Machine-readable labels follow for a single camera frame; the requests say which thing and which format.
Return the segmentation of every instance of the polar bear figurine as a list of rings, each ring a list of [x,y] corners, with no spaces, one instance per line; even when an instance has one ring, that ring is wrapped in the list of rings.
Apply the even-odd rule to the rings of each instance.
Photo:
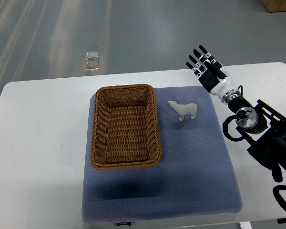
[[[184,120],[185,115],[191,115],[191,119],[196,117],[197,105],[196,104],[178,104],[176,101],[168,101],[168,104],[174,111],[179,114],[179,121]]]

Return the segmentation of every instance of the robotic hand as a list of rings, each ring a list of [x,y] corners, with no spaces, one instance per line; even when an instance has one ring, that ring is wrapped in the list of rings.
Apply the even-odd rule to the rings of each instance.
[[[235,142],[245,139],[250,144],[247,149],[249,154],[272,171],[276,182],[282,182],[280,166],[286,170],[286,118],[261,100],[258,100],[257,106],[253,107],[243,97],[243,87],[237,88],[232,84],[232,77],[223,65],[202,45],[199,48],[204,55],[196,49],[194,55],[201,64],[193,56],[189,56],[195,67],[189,62],[186,65],[198,76],[199,82],[209,93],[217,95],[235,113],[223,123],[224,135]],[[270,128],[267,126],[266,117],[270,120]],[[228,132],[228,124],[234,119],[237,123],[236,130],[242,135],[239,138],[230,136]],[[259,134],[266,129],[268,130],[257,141],[248,135],[248,133]],[[286,211],[286,202],[279,195],[280,190],[286,190],[286,186],[276,186],[273,193]]]

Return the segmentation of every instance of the gray floor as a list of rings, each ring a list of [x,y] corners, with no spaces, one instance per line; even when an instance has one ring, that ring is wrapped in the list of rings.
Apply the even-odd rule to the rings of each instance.
[[[0,93],[12,81],[183,69],[199,44],[224,65],[286,63],[286,12],[259,0],[0,0]]]

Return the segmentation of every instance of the blue padded mat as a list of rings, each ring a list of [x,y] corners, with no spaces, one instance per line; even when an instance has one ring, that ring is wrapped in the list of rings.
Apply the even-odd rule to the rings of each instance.
[[[209,93],[201,86],[156,88],[161,162],[150,168],[99,171],[90,164],[91,98],[82,197],[84,222],[125,222],[239,212],[242,201]],[[195,103],[197,116],[167,101]]]

